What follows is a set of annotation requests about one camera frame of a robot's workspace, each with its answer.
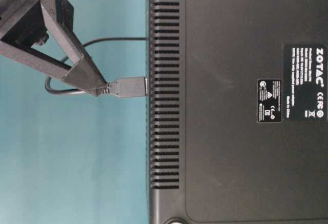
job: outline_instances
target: blue surface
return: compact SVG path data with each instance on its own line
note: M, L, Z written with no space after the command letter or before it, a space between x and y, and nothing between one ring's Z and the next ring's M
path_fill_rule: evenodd
M69 1L82 42L145 35L146 0ZM145 48L101 43L89 52L115 80L145 75ZM63 56L53 40L43 51ZM0 223L147 223L145 98L51 96L44 79L0 59Z

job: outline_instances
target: ventilation grille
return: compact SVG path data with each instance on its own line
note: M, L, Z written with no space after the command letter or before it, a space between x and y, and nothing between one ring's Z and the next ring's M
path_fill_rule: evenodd
M151 188L180 184L180 0L150 0Z

